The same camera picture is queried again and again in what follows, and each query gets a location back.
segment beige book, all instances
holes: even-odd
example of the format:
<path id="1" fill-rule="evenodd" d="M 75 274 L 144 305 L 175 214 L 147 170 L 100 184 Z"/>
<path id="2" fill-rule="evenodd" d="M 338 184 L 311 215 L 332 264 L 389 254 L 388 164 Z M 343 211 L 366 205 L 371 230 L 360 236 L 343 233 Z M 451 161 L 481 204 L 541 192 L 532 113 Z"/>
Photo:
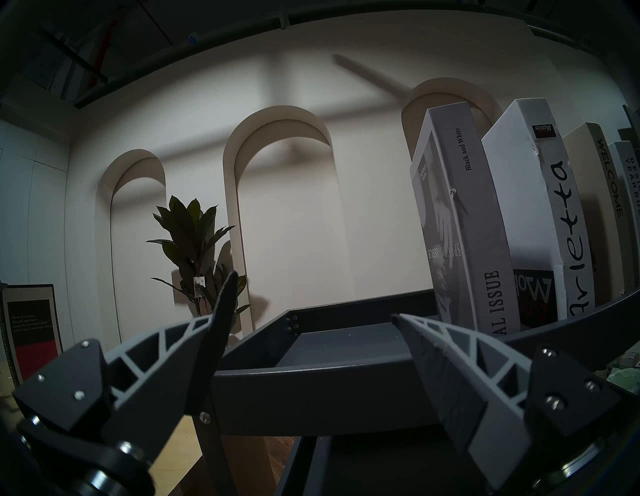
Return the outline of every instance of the beige book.
<path id="1" fill-rule="evenodd" d="M 596 305 L 602 305 L 634 286 L 631 212 L 600 126 L 586 122 L 563 140 L 589 233 Z"/>

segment ceiling pipe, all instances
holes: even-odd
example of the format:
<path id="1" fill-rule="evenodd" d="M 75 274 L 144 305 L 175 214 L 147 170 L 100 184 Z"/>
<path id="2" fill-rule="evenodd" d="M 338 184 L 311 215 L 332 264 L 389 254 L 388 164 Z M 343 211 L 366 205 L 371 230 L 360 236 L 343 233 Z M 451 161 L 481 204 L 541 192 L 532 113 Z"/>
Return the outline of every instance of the ceiling pipe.
<path id="1" fill-rule="evenodd" d="M 439 1 L 439 0 L 377 0 L 369 1 L 358 4 L 348 4 L 346 6 L 325 6 L 322 8 L 313 9 L 298 9 L 294 11 L 286 11 L 286 23 L 288 26 L 295 24 L 303 24 L 305 22 L 317 21 L 322 19 L 330 19 L 334 17 L 341 17 L 344 15 L 354 15 L 359 13 L 371 13 L 371 12 L 387 12 L 398 10 L 460 10 L 463 12 L 478 12 L 488 13 L 494 15 L 503 15 L 506 17 L 512 17 L 524 21 L 529 29 L 536 35 L 542 38 L 548 38 L 557 42 L 561 42 L 572 46 L 573 48 L 583 50 L 587 53 L 598 56 L 594 53 L 592 48 L 586 47 L 584 44 L 578 43 L 573 38 L 563 35 L 554 30 L 554 25 L 545 22 L 543 19 L 534 17 L 532 15 L 504 11 L 496 8 L 487 8 L 484 4 L 456 4 L 451 0 Z M 96 101 L 97 99 L 105 96 L 112 91 L 115 91 L 123 86 L 139 79 L 151 72 L 165 67 L 173 62 L 192 56 L 196 53 L 218 47 L 229 42 L 240 40 L 249 36 L 265 33 L 273 29 L 282 29 L 284 19 L 281 17 L 282 11 L 274 13 L 272 17 L 255 20 L 253 22 L 246 22 L 236 24 L 228 29 L 224 29 L 215 34 L 211 34 L 202 40 L 198 40 L 196 45 L 192 45 L 185 48 L 178 48 L 164 56 L 145 63 L 128 74 L 115 79 L 110 82 L 108 86 L 98 88 L 87 95 L 83 95 L 76 101 L 77 108 L 82 108 L 89 103 Z"/>
<path id="2" fill-rule="evenodd" d="M 93 65 L 89 64 L 86 60 L 80 57 L 80 55 L 78 55 L 71 48 L 66 46 L 62 41 L 58 40 L 54 35 L 52 35 L 46 29 L 40 28 L 38 30 L 38 36 L 40 36 L 43 40 L 49 42 L 55 48 L 60 50 L 64 55 L 66 55 L 71 60 L 76 62 L 80 67 L 94 74 L 95 77 L 97 77 L 100 80 L 100 82 L 104 84 L 107 83 L 108 81 L 107 77 L 102 72 L 97 70 Z"/>

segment bolt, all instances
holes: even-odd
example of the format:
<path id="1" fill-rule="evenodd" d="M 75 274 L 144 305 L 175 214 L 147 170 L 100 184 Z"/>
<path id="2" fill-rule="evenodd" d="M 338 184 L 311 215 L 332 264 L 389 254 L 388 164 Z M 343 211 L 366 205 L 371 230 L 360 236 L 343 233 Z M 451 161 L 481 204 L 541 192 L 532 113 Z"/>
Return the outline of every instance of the bolt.
<path id="1" fill-rule="evenodd" d="M 557 410 L 559 412 L 561 410 L 564 410 L 564 407 L 565 407 L 564 401 L 562 400 L 562 398 L 560 398 L 559 396 L 555 396 L 553 394 L 550 394 L 545 398 L 545 403 L 549 405 L 549 408 L 551 408 L 551 410 Z"/>
<path id="2" fill-rule="evenodd" d="M 584 387 L 587 388 L 587 391 L 590 393 L 597 393 L 600 391 L 600 385 L 596 381 L 592 381 L 591 379 L 584 382 Z"/>

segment arch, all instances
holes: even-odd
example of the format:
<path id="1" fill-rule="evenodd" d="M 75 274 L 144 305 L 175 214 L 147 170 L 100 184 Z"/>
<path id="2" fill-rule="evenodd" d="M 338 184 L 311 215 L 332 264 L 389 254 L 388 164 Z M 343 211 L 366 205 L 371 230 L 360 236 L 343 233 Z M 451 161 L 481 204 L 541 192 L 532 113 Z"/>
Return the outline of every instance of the arch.
<path id="1" fill-rule="evenodd" d="M 277 138 L 276 140 L 269 140 L 265 136 L 259 136 L 258 131 L 267 129 L 269 124 L 289 121 L 299 121 L 308 125 L 306 131 L 298 131 L 296 136 L 302 136 L 307 138 L 313 138 L 317 141 L 325 143 L 329 146 L 332 145 L 331 136 L 328 129 L 311 112 L 294 106 L 273 106 L 266 109 L 262 109 L 243 120 L 233 131 L 227 141 L 227 145 L 223 153 L 223 176 L 225 186 L 225 197 L 227 201 L 227 216 L 229 225 L 238 226 L 237 229 L 230 231 L 232 262 L 236 271 L 240 274 L 246 273 L 246 261 L 244 257 L 244 244 L 242 235 L 242 226 L 239 213 L 239 202 L 237 194 L 237 181 L 240 174 L 236 170 L 236 163 L 240 155 L 245 155 L 244 161 L 248 161 L 252 156 L 258 152 L 257 149 L 253 151 L 247 151 L 246 147 L 242 150 L 243 145 L 247 142 L 248 138 L 253 135 L 258 140 L 264 140 L 264 145 L 274 143 L 277 140 L 288 138 Z M 259 148 L 259 145 L 253 145 L 252 148 Z M 249 286 L 251 284 L 251 274 L 247 276 L 248 284 L 247 288 L 238 297 L 239 304 L 245 305 L 249 303 Z M 241 327 L 243 329 L 243 336 L 246 336 L 253 331 L 253 319 L 251 312 L 243 312 L 240 314 Z"/>
<path id="2" fill-rule="evenodd" d="M 487 91 L 455 77 L 429 79 L 409 92 L 403 104 L 402 124 L 412 157 L 427 108 L 434 104 L 445 105 L 464 100 L 469 102 L 476 125 L 482 135 L 502 115 L 502 108 Z"/>
<path id="3" fill-rule="evenodd" d="M 111 264 L 122 341 L 175 318 L 170 281 L 175 266 L 149 239 L 166 238 L 152 214 L 166 204 L 164 168 L 157 158 L 135 162 L 120 177 L 111 201 Z"/>
<path id="4" fill-rule="evenodd" d="M 95 269 L 98 303 L 102 324 L 104 351 L 117 346 L 120 340 L 115 291 L 113 288 L 113 260 L 111 256 L 111 201 L 118 181 L 134 163 L 157 158 L 148 150 L 135 149 L 123 153 L 106 168 L 95 195 Z"/>

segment white book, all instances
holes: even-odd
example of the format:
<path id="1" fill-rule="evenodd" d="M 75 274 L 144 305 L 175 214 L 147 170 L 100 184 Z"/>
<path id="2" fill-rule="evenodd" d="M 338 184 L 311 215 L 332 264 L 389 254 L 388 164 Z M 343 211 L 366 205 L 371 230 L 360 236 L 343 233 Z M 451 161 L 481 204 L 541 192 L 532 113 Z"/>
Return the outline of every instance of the white book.
<path id="1" fill-rule="evenodd" d="M 634 286 L 631 212 L 620 195 L 622 185 L 600 126 L 586 122 L 563 139 L 589 230 L 596 305 L 602 305 Z"/>
<path id="2" fill-rule="evenodd" d="M 520 331 L 502 214 L 467 102 L 426 111 L 411 178 L 442 320 Z"/>
<path id="3" fill-rule="evenodd" d="M 543 98 L 514 100 L 483 138 L 515 270 L 548 271 L 557 318 L 595 307 L 578 188 Z"/>
<path id="4" fill-rule="evenodd" d="M 629 211 L 627 222 L 634 260 L 634 287 L 640 285 L 640 168 L 634 146 L 630 141 L 614 141 L 609 151 L 616 167 L 620 195 Z"/>

